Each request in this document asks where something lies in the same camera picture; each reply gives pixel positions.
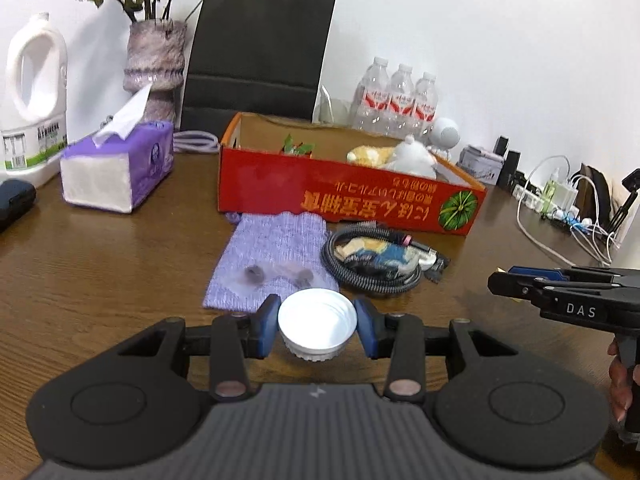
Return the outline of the person right hand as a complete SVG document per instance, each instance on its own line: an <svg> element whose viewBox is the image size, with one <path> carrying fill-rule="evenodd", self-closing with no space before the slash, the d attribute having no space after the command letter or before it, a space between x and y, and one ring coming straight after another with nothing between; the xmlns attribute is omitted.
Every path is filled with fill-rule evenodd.
<svg viewBox="0 0 640 480"><path fill-rule="evenodd" d="M632 402L634 402L632 386L639 383L639 367L636 366L631 373L623 366L623 363L620 362L620 350L618 350L616 339L608 347L608 354L613 357L608 368L608 376L611 379L608 398L614 419L616 422L623 422Z"/></svg>

